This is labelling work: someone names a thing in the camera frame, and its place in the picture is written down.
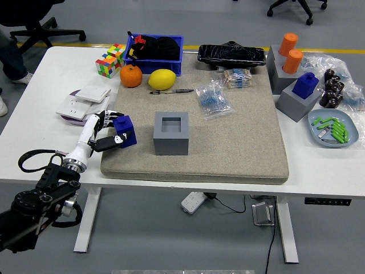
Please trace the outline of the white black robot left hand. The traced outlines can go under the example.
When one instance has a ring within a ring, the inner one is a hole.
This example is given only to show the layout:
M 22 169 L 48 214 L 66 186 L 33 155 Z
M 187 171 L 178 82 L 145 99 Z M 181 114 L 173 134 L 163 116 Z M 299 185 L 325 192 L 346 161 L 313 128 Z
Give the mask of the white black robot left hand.
M 88 159 L 94 151 L 107 151 L 130 140 L 131 130 L 96 140 L 98 132 L 103 128 L 113 127 L 112 121 L 119 117 L 125 118 L 122 113 L 113 110 L 104 110 L 92 114 L 83 127 L 76 147 L 65 156 L 63 167 L 83 173 L 87 169 Z

